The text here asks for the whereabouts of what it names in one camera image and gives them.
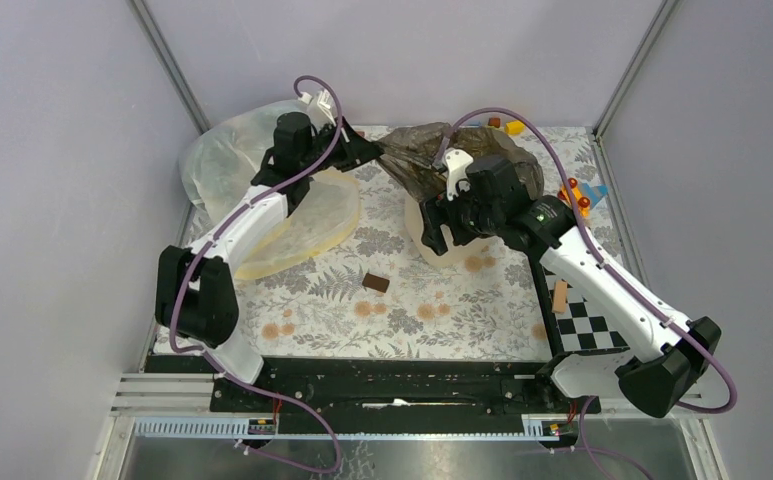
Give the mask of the dark trash bag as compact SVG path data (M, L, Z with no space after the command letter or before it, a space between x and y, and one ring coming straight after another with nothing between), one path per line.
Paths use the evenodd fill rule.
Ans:
M382 150L378 163L414 200L426 200L446 189L445 177L434 168L434 160L450 129L451 125L445 122L399 127L374 142ZM502 155L514 165L531 199L544 194L544 176L538 159L517 146L507 134L489 127L460 128L451 136L449 145L474 158Z

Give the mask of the beige plastic trash bin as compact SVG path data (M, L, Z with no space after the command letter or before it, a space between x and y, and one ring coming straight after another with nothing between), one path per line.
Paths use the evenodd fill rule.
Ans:
M404 195L404 226L421 258L435 268L455 266L472 255L480 254L484 248L490 247L494 242L493 238L475 239L467 245L457 246L453 243L451 231L442 226L441 233L446 241L447 251L443 255L437 255L430 247L422 243L423 222L420 207L418 202L409 194Z

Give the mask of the translucent white plastic bag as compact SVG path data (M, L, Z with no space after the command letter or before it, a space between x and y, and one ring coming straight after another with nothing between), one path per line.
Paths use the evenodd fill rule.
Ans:
M194 206L187 230L192 242L220 223L245 195L273 145L280 115L307 114L316 127L331 122L315 101L284 100L256 108L215 126L181 154L178 165L185 192ZM333 169L317 173L310 192L291 217L274 228L243 261L235 277L256 280L299 265L344 241L361 214L359 184Z

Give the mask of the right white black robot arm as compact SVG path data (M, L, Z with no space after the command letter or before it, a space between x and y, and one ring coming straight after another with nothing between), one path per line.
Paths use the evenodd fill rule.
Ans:
M512 250L574 287L618 332L631 353L614 368L621 394L639 411L663 418L713 365L722 337L710 318L691 320L603 254L555 195L530 198L514 164L501 155L475 159L449 149L435 162L443 192L419 205L422 243L436 255L476 239L498 237Z

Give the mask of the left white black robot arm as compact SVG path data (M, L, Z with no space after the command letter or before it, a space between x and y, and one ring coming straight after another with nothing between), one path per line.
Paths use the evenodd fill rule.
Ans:
M237 380L234 398L250 411L271 401L272 385L259 374L264 361L238 330L234 274L258 244L290 217L310 192L313 176L347 172L379 158L381 147L346 125L344 117L316 128L300 112L279 117L273 144L243 198L220 223L187 247L160 254L155 321L168 329L177 353L198 352L218 372Z

